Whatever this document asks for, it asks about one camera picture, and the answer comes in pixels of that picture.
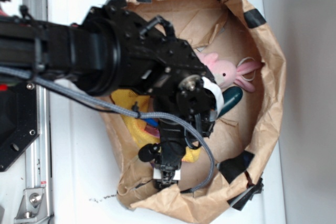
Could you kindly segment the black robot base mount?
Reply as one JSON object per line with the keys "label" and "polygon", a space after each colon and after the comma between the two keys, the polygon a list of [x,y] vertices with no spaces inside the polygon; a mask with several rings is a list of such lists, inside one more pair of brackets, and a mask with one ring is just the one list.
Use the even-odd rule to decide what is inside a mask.
{"label": "black robot base mount", "polygon": [[38,136],[37,91],[19,83],[1,91],[1,172],[7,171]]}

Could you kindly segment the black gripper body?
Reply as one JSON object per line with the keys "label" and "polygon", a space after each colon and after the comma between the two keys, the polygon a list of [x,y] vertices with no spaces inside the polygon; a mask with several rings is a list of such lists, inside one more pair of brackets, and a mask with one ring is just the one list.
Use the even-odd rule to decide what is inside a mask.
{"label": "black gripper body", "polygon": [[157,119],[160,156],[184,156],[203,147],[224,107],[215,76],[191,75],[176,86],[172,96],[156,96],[151,118]]}

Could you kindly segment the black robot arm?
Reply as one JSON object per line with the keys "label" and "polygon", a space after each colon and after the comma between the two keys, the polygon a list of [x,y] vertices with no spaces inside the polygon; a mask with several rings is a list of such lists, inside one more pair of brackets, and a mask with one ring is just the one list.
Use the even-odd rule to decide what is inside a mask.
{"label": "black robot arm", "polygon": [[209,69],[170,22],[149,22],[114,6],[93,8],[81,25],[1,16],[1,81],[15,78],[60,92],[53,84],[68,79],[87,102],[112,94],[112,112],[127,126],[157,119],[162,150],[191,154],[210,136],[223,97]]}

